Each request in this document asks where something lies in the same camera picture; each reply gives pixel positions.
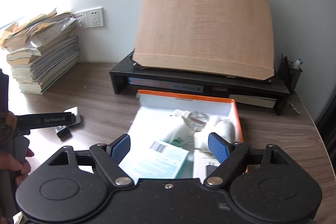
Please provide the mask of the person's left hand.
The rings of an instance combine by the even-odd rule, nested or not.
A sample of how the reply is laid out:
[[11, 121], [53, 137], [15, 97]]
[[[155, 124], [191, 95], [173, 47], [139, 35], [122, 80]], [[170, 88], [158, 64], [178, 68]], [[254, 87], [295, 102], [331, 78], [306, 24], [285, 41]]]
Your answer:
[[31, 165], [27, 160], [19, 162], [11, 154], [1, 151], [0, 170], [18, 171], [19, 174], [15, 177], [15, 184], [19, 186], [29, 176]]

